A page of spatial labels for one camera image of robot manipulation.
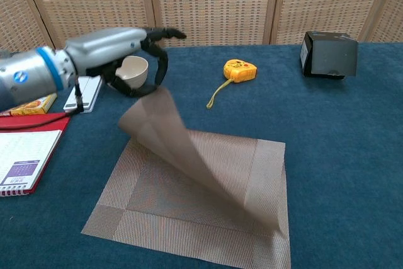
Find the white bowl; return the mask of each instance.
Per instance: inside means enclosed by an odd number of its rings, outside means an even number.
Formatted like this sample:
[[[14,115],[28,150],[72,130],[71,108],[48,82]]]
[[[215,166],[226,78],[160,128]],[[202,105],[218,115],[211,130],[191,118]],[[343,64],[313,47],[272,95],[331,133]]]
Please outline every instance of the white bowl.
[[[131,88],[137,89],[145,83],[149,71],[149,63],[138,56],[127,56],[122,66],[116,70],[116,75],[121,77]]]

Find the small cardboard box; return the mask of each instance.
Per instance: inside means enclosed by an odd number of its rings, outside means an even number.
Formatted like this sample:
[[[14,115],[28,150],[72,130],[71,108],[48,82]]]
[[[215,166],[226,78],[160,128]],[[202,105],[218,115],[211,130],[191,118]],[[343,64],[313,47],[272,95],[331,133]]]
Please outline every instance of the small cardboard box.
[[[355,76],[358,42],[345,33],[308,31],[300,60],[305,77],[343,79]]]
[[[39,98],[35,101],[2,112],[0,113],[0,116],[24,116],[47,113],[53,102],[56,100],[56,97],[56,93],[50,94],[46,97]]]

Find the black box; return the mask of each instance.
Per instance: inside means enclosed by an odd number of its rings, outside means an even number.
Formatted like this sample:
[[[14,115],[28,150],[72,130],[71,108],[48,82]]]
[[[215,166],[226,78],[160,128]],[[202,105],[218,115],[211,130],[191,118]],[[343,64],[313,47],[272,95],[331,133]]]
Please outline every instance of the black box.
[[[305,77],[355,76],[358,42],[347,34],[307,31],[300,60]]]

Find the robotic hand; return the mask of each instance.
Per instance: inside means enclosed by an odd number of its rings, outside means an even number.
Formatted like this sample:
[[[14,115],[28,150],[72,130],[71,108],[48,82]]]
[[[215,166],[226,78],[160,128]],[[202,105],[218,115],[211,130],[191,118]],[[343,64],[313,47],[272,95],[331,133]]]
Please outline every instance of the robotic hand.
[[[107,28],[66,41],[63,50],[40,47],[0,59],[0,112],[78,84],[78,76],[101,75],[127,96],[144,96],[162,83],[167,53],[155,42],[186,38],[174,28]],[[154,84],[131,89],[116,74],[126,56],[142,49],[158,58]]]

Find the red folder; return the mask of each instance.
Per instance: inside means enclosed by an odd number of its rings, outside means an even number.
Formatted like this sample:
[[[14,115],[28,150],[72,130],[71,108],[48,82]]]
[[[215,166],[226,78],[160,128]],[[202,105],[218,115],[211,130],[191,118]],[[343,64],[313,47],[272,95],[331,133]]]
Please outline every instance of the red folder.
[[[26,115],[26,116],[13,116],[13,117],[0,117],[0,127],[20,127],[20,126],[25,126],[25,125],[35,125],[38,123],[43,123],[61,116],[64,116],[65,113],[47,113],[47,114],[41,114],[41,115]],[[67,127],[67,124],[69,123],[70,117],[65,117],[65,118],[61,118],[60,120],[54,121],[52,123],[40,126],[40,127],[32,127],[29,129],[21,129],[21,130],[0,130],[0,132],[45,132],[45,131],[49,131],[49,130],[61,130],[62,131],[62,135],[59,137],[55,148],[53,149],[52,153],[50,154],[49,159],[52,157],[53,152],[55,151],[57,144],[60,141],[60,138],[63,136],[63,132]],[[20,192],[16,192],[16,191],[11,191],[11,192],[7,192],[6,193],[2,193],[0,192],[1,196],[5,196],[5,195],[27,195],[30,193],[33,193],[35,191],[35,189],[38,186],[38,183],[43,175],[43,172],[46,170],[46,166],[47,166],[48,162],[45,163],[45,166],[43,167],[36,183],[34,184],[34,186],[29,189],[29,190],[23,190],[22,193]]]

